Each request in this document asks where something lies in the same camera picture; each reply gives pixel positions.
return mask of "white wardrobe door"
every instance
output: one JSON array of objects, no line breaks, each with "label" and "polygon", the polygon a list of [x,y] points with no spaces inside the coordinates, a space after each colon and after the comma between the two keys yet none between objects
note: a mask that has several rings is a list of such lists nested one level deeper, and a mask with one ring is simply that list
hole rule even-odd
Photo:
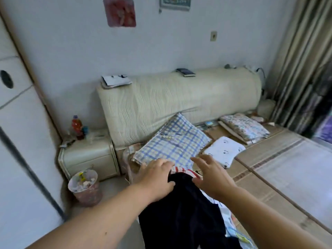
[{"label": "white wardrobe door", "polygon": [[56,166],[60,139],[34,87],[0,110],[0,125],[52,197],[64,209],[61,188],[67,182]]},{"label": "white wardrobe door", "polygon": [[12,56],[18,56],[18,53],[0,18],[0,59]]},{"label": "white wardrobe door", "polygon": [[32,85],[20,58],[0,61],[0,106]]},{"label": "white wardrobe door", "polygon": [[61,218],[0,142],[0,248],[23,249]]}]

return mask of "curtain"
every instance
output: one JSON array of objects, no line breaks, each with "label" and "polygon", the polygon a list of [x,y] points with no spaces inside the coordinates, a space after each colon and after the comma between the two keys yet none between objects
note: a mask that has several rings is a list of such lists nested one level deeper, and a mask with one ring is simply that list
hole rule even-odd
[{"label": "curtain", "polygon": [[266,82],[268,97],[276,100],[272,121],[309,137],[314,133],[332,106],[326,100],[331,59],[332,0],[298,0]]}]

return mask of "drawer handle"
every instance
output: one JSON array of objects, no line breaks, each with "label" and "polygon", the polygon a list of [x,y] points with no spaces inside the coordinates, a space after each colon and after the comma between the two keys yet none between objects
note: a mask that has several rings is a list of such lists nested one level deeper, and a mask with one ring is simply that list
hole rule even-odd
[{"label": "drawer handle", "polygon": [[14,87],[14,83],[8,72],[1,70],[0,71],[0,76],[2,83],[9,89],[12,89]]}]

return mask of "trash can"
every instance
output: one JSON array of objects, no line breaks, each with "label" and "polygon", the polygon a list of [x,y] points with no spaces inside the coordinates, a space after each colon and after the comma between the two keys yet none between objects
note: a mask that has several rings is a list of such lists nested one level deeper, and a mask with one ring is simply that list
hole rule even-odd
[{"label": "trash can", "polygon": [[94,170],[83,170],[76,173],[69,180],[68,189],[85,207],[97,205],[103,197],[99,188],[98,175]]}]

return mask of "red poster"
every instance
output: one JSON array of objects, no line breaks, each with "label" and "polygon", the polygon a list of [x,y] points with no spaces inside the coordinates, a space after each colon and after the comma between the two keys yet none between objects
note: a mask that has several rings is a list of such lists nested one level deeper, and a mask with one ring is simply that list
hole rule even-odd
[{"label": "red poster", "polygon": [[104,0],[110,27],[136,27],[134,0]]}]

